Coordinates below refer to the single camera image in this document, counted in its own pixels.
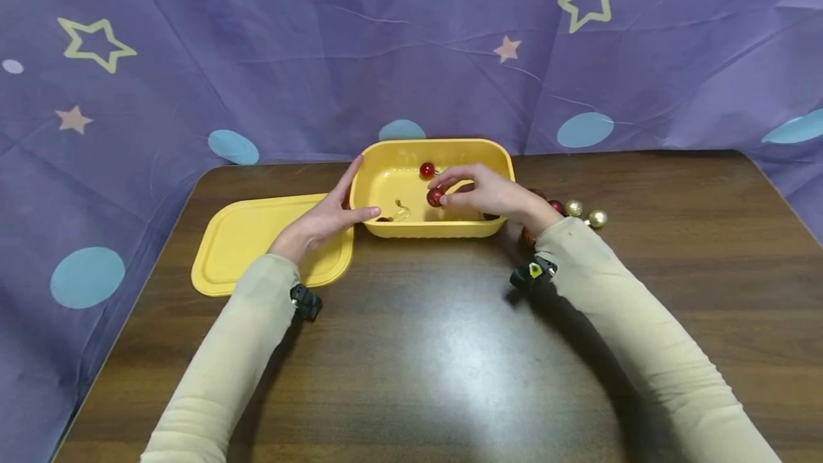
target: white dot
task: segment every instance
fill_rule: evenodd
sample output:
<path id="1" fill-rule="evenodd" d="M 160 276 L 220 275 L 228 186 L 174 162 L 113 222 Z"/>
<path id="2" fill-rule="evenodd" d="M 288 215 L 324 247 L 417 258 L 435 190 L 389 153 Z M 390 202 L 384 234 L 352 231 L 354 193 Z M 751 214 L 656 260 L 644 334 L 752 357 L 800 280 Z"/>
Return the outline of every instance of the white dot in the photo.
<path id="1" fill-rule="evenodd" d="M 22 74 L 23 64 L 17 60 L 4 60 L 2 62 L 2 69 L 10 74 Z"/>

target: black wrist strap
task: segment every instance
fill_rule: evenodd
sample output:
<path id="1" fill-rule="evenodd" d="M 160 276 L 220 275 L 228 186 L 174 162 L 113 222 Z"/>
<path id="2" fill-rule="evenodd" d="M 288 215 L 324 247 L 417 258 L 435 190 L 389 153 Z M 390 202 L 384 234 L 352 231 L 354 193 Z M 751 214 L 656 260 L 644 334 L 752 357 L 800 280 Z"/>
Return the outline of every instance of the black wrist strap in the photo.
<path id="1" fill-rule="evenodd" d="M 314 322 L 320 308 L 323 307 L 323 301 L 315 294 L 312 294 L 309 289 L 298 283 L 289 292 L 291 295 L 291 303 L 297 308 L 297 312 L 303 317 L 303 320 Z"/>
<path id="2" fill-rule="evenodd" d="M 509 283 L 526 294 L 532 290 L 537 281 L 543 279 L 551 281 L 555 274 L 557 274 L 556 264 L 546 258 L 535 256 L 529 263 L 514 269 L 509 277 Z"/>

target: long sleeve shirt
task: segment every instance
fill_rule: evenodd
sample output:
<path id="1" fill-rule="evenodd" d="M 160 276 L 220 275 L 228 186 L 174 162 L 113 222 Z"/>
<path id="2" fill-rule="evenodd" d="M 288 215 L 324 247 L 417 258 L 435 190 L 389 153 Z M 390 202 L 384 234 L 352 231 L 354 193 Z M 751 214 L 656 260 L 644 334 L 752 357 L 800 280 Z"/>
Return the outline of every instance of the long sleeve shirt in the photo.
<path id="1" fill-rule="evenodd" d="M 634 386 L 661 404 L 694 463 L 775 463 L 732 389 L 680 323 L 578 219 L 537 239 L 558 266 L 557 293 L 589 318 Z M 194 356 L 142 454 L 143 463 L 226 461 L 229 438 L 294 316 L 294 264 L 258 258 Z"/>

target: purple fabric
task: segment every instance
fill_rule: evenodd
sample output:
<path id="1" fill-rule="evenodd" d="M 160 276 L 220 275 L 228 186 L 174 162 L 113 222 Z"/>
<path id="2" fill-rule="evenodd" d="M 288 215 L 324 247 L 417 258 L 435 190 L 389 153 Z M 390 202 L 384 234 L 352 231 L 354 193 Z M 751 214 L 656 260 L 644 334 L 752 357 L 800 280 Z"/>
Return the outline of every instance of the purple fabric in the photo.
<path id="1" fill-rule="evenodd" d="M 738 149 L 821 239 L 823 0 L 603 1 L 567 0 L 573 29 L 564 0 L 5 0 L 0 461 L 47 461 L 231 161 L 416 136 Z"/>

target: right hand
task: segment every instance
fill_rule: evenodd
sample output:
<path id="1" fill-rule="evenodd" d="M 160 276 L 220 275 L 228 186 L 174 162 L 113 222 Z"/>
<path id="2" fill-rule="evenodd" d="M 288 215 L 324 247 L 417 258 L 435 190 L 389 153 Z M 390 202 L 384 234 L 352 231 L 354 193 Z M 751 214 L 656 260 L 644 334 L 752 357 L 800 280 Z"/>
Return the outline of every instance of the right hand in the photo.
<path id="1" fill-rule="evenodd" d="M 429 190 L 439 187 L 448 191 L 466 180 L 473 182 L 440 199 L 445 209 L 474 209 L 502 215 L 523 224 L 535 235 L 563 219 L 563 215 L 541 197 L 479 163 L 450 166 L 429 182 Z"/>
<path id="2" fill-rule="evenodd" d="M 300 264 L 306 254 L 329 241 L 338 232 L 379 216 L 380 208 L 377 207 L 349 209 L 348 205 L 345 205 L 348 202 L 351 181 L 362 163 L 361 154 L 351 162 L 334 190 L 283 229 L 271 243 L 269 253 Z"/>

